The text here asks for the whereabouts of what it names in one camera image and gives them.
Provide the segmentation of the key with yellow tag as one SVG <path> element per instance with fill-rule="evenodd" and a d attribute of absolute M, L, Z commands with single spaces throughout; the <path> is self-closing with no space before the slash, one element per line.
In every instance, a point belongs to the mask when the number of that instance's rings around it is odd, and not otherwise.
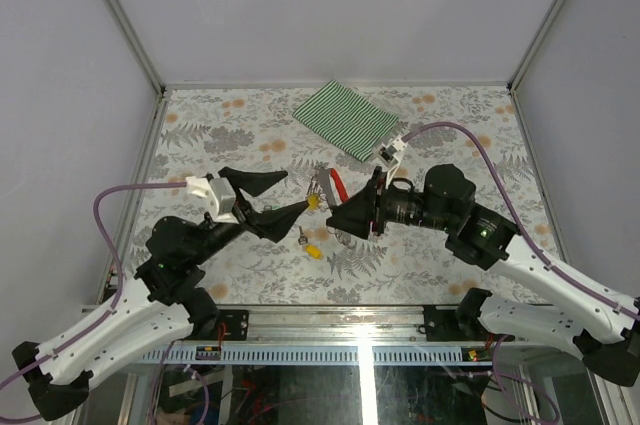
<path fill-rule="evenodd" d="M 308 234 L 301 226 L 298 227 L 298 231 L 298 244 L 302 250 L 313 259 L 321 260 L 324 257 L 322 251 L 310 242 Z"/>

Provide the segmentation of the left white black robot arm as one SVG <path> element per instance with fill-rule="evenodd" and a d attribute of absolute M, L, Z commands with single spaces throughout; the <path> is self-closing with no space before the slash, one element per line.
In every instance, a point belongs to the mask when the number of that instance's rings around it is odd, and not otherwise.
<path fill-rule="evenodd" d="M 114 294 L 51 339 L 25 341 L 12 352 L 38 418 L 55 421 L 80 407 L 91 390 L 152 349 L 185 338 L 208 339 L 219 310 L 199 283 L 202 266 L 241 235 L 273 243 L 289 233 L 306 201 L 259 212 L 250 203 L 286 178 L 284 171 L 250 173 L 224 167 L 179 182 L 201 199 L 205 213 L 194 223 L 160 218 L 146 242 L 148 259 L 127 273 L 115 262 Z"/>

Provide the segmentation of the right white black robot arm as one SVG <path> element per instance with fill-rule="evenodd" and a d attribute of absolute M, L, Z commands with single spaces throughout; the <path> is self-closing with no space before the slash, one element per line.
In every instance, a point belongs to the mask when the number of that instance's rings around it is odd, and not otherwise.
<path fill-rule="evenodd" d="M 520 304 L 472 288 L 455 311 L 467 339 L 511 335 L 563 351 L 622 387 L 639 377 L 639 301 L 546 254 L 511 220 L 475 200 L 476 186 L 452 164 L 428 170 L 416 190 L 375 169 L 364 188 L 336 206 L 326 223 L 361 239 L 388 223 L 445 233 L 457 259 L 517 282 L 547 300 Z"/>

